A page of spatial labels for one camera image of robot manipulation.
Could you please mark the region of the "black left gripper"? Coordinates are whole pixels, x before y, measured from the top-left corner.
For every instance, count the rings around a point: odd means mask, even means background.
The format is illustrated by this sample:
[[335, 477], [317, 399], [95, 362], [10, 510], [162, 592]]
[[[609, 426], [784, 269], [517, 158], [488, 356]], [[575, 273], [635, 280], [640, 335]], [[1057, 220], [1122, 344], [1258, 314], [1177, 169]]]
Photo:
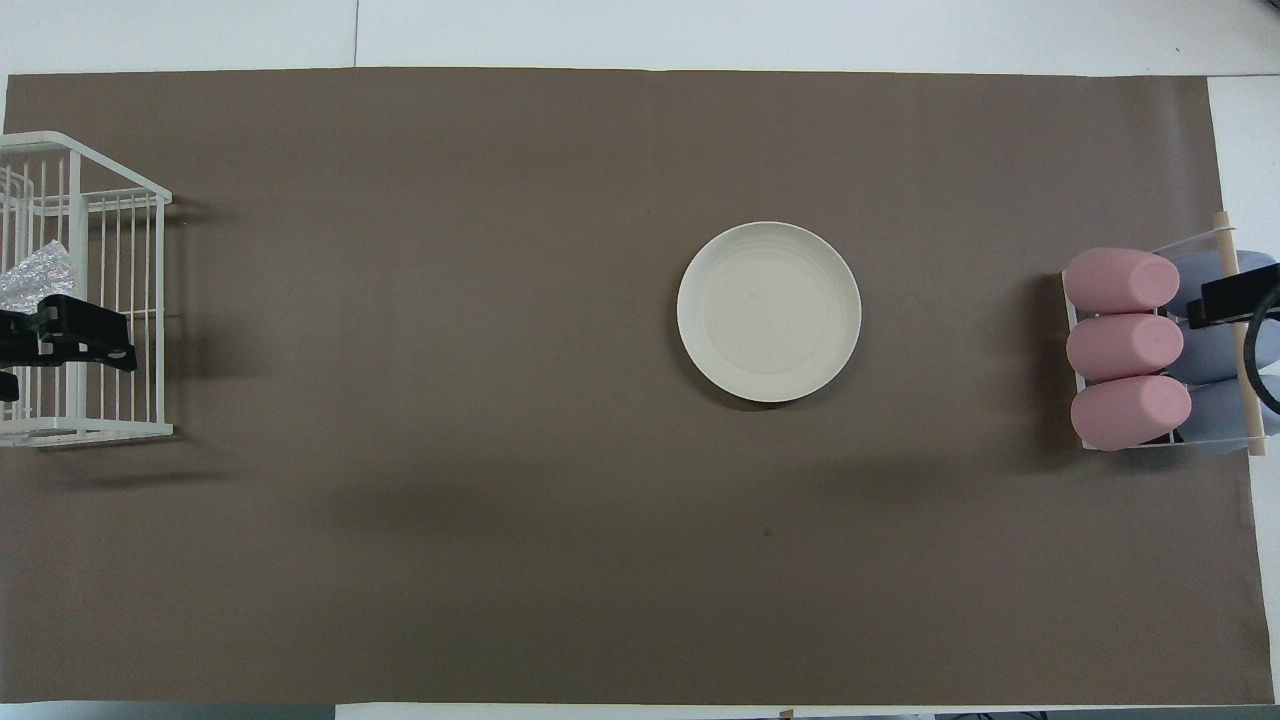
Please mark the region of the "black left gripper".
[[[68, 363], [97, 363], [119, 372], [138, 369], [129, 340], [128, 319], [120, 313], [55, 293], [38, 302], [38, 336], [51, 351], [40, 355], [37, 334], [27, 315], [1, 310], [1, 401], [20, 398], [20, 382], [12, 368], [63, 366]], [[91, 345], [123, 343], [123, 345]]]

